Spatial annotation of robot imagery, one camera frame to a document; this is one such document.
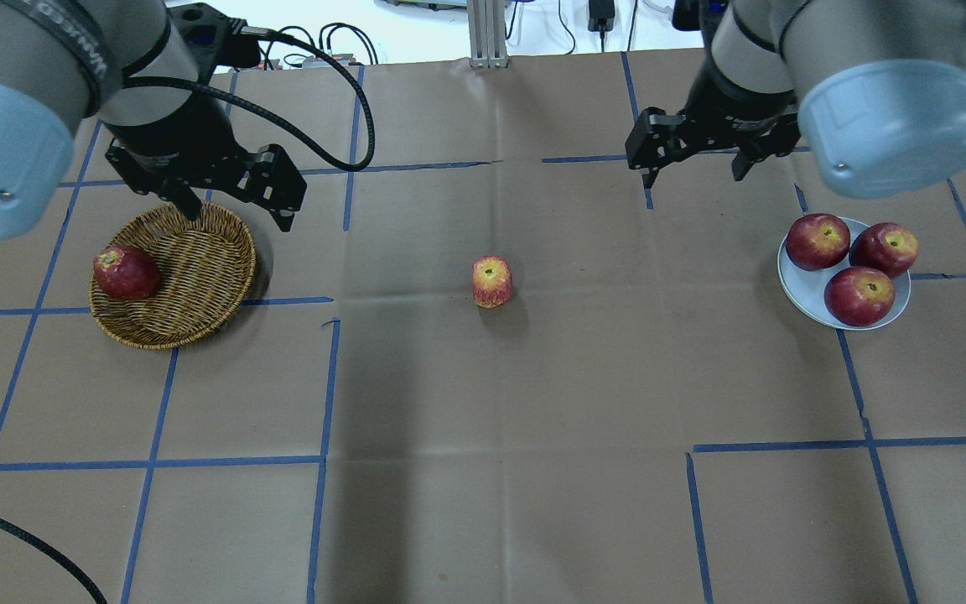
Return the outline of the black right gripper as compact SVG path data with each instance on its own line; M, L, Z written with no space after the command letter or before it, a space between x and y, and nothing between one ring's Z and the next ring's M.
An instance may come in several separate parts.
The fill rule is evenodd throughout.
M681 110L647 107L625 141L629 169L641 173L644 189L660 169L695 154L734 150L731 173L741 182L759 162L786 157L800 140L797 100L789 74L737 74L702 64Z

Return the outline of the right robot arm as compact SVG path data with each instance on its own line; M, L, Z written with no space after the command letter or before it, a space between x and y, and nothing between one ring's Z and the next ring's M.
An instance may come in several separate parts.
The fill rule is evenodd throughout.
M704 58L681 110L644 108L626 141L660 169L735 150L731 171L810 148L837 195L880 199L966 169L966 1L678 1Z

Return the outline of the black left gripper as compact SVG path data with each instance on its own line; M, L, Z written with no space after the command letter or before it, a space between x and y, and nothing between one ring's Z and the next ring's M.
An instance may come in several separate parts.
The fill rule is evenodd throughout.
M105 159L134 194L155 194L198 221L203 202L196 191L217 190L260 206L280 232L291 232L307 190L303 176L283 146L250 152L239 145L215 101L188 101L147 125L106 127L112 144Z

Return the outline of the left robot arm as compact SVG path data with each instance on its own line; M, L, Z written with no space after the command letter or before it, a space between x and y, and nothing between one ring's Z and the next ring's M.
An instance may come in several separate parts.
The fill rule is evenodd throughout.
M0 1L0 240L41 221L92 116L134 194L195 221L198 190L218 190L290 230L305 180L277 144L242 148L208 87L218 66L256 65L265 34L203 3Z

